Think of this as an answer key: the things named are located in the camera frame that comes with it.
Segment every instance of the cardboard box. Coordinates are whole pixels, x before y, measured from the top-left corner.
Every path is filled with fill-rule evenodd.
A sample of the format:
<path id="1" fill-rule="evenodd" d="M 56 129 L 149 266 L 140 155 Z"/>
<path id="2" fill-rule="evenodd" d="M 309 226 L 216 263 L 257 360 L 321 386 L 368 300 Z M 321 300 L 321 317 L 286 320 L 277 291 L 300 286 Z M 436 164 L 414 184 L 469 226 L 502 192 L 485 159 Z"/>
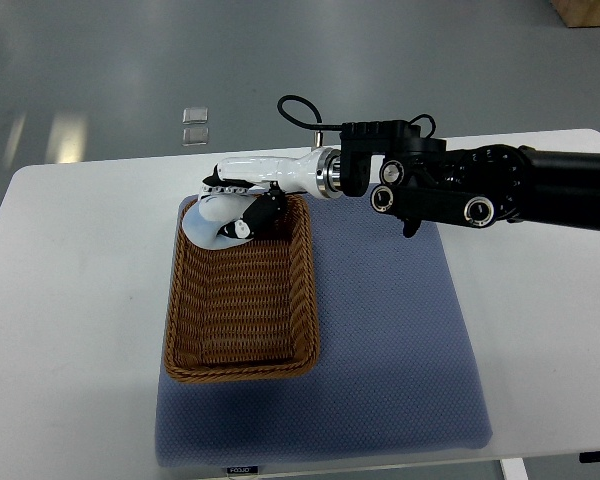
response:
<path id="1" fill-rule="evenodd" d="M 600 27 L 600 0 L 551 0 L 567 27 Z"/>

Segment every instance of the gray floor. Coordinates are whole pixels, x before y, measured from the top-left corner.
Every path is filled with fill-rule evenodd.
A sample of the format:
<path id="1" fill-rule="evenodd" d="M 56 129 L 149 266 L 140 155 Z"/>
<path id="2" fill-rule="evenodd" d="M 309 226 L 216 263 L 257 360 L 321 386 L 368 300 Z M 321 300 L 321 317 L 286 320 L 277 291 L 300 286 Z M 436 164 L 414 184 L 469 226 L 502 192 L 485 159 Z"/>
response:
<path id="1" fill-rule="evenodd" d="M 286 93 L 332 123 L 428 112 L 439 136 L 600 131 L 600 29 L 565 28 L 548 0 L 3 1 L 0 202 L 63 124 L 87 132 L 84 160 L 307 145 L 276 112 Z M 210 143 L 184 148 L 196 105 Z M 528 470 L 600 479 L 575 456 Z M 383 476 L 501 478 L 495 463 L 333 478 Z"/>

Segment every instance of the blue mat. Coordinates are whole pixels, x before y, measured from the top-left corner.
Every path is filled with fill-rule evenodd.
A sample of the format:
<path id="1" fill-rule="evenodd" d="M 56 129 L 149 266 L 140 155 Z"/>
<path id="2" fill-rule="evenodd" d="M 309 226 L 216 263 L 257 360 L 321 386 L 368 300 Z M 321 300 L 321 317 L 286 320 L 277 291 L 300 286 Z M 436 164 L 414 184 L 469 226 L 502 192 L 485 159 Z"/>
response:
<path id="1" fill-rule="evenodd" d="M 311 211 L 321 348 L 286 380 L 183 385 L 160 372 L 165 467 L 482 448 L 491 427 L 438 230 L 412 239 L 368 198 Z"/>

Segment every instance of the white robotic hand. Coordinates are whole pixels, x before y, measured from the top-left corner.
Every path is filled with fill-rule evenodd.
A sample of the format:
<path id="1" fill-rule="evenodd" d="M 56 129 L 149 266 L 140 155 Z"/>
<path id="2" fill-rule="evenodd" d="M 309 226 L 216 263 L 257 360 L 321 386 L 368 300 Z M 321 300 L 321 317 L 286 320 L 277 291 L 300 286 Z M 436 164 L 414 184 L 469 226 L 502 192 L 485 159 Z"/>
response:
<path id="1" fill-rule="evenodd" d="M 247 243 L 286 211 L 285 193 L 340 197 L 339 155 L 338 150 L 321 147 L 302 158 L 226 158 L 203 180 L 182 229 L 193 244 L 208 250 Z M 269 190 L 256 198 L 249 193 L 254 186 Z"/>

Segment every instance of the white table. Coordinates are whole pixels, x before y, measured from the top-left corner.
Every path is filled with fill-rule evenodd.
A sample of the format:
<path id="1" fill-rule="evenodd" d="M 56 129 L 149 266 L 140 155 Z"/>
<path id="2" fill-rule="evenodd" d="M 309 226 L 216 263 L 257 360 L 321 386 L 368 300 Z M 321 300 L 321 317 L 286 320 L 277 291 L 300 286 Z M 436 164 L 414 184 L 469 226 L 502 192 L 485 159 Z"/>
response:
<path id="1" fill-rule="evenodd" d="M 491 143 L 600 152 L 591 130 L 448 146 Z M 14 175 L 0 209 L 0 478 L 223 475 L 162 471 L 153 433 L 178 205 L 224 156 L 32 166 Z M 265 473 L 600 450 L 600 232 L 503 223 L 442 225 L 440 234 L 494 431 L 489 445 Z"/>

